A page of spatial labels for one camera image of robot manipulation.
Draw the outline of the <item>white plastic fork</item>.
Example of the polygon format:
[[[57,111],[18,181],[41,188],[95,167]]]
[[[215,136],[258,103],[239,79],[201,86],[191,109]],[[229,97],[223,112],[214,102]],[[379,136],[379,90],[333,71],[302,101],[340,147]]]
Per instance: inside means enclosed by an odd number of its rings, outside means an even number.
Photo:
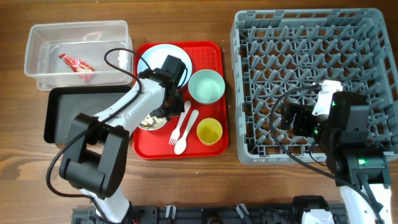
[[[179,119],[178,119],[178,123],[176,128],[172,131],[170,139],[169,139],[169,144],[170,145],[175,145],[176,142],[178,141],[179,137],[180,137],[180,128],[184,122],[184,119],[186,117],[186,115],[188,114],[189,110],[191,107],[191,102],[190,101],[186,101],[184,103],[184,112],[181,113]]]

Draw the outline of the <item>mint green bowl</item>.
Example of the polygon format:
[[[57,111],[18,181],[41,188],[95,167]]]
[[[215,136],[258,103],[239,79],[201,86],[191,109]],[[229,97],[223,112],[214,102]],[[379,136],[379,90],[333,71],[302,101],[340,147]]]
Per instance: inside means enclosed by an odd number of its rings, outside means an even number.
[[[195,101],[208,105],[215,103],[224,95],[225,82],[218,72],[203,69],[190,77],[188,91]]]

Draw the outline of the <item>white plastic spoon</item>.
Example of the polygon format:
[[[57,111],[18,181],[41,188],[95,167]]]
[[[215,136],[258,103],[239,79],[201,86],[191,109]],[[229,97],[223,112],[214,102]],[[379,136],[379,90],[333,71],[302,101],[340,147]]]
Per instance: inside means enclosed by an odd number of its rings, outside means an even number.
[[[184,152],[184,150],[186,149],[186,147],[187,147],[187,136],[188,136],[191,128],[193,127],[195,121],[197,120],[198,115],[199,115],[199,111],[198,110],[193,110],[192,111],[192,113],[191,113],[191,115],[189,117],[187,126],[186,126],[186,128],[185,128],[185,130],[183,132],[182,137],[175,144],[174,153],[176,155],[182,154]]]

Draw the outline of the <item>yellow plastic cup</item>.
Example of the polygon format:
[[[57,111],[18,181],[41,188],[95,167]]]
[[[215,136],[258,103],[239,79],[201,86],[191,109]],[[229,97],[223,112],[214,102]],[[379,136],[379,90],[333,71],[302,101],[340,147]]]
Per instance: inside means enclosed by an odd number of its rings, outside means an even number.
[[[214,118],[205,118],[197,126],[197,136],[199,140],[207,146],[214,145],[223,135],[221,123]]]

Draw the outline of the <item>light blue plate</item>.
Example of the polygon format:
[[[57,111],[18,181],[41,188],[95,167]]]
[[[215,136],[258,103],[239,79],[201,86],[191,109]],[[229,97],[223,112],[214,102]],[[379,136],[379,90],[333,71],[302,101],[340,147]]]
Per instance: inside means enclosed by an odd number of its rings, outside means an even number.
[[[193,64],[182,48],[172,44],[159,44],[146,50],[137,64],[139,78],[148,78],[168,85],[180,77],[177,89],[183,88],[193,72]]]

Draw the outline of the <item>white napkin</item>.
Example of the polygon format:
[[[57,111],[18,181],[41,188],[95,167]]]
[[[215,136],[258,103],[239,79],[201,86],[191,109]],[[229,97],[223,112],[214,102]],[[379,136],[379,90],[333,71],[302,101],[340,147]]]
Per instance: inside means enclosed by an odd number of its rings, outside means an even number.
[[[119,68],[121,69],[126,69],[128,66],[128,52],[125,50],[120,50],[119,51],[119,56],[118,56],[118,62],[119,62]]]

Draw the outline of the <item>red snack wrapper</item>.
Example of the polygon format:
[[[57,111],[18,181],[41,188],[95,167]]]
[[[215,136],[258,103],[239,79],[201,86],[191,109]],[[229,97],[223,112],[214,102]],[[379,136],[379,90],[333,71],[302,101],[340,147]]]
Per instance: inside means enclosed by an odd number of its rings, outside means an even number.
[[[94,75],[91,74],[95,71],[95,69],[84,60],[79,58],[73,58],[67,56],[66,54],[61,54],[58,56],[59,59],[63,60],[63,62],[68,65],[74,72],[76,73],[88,73],[87,75],[79,75],[79,79],[83,80],[84,82],[88,83]]]

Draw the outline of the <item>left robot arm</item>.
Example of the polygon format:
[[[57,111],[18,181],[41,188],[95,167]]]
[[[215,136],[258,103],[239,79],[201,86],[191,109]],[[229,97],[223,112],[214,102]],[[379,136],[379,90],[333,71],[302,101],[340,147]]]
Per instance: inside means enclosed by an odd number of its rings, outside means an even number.
[[[80,113],[72,121],[59,175],[91,200],[95,221],[135,223],[120,188],[129,140],[146,116],[169,120],[184,112],[179,82],[186,70],[180,58],[169,55],[161,67],[136,75],[134,86],[109,108],[94,116]]]

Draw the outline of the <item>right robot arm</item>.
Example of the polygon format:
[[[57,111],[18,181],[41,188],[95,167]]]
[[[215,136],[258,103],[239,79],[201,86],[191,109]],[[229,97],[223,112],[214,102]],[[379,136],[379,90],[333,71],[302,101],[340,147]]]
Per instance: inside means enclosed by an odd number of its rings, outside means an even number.
[[[317,118],[312,106],[284,103],[281,128],[313,137],[325,153],[350,223],[392,223],[388,161],[381,147],[368,143],[366,97],[339,91],[329,104],[328,116]]]

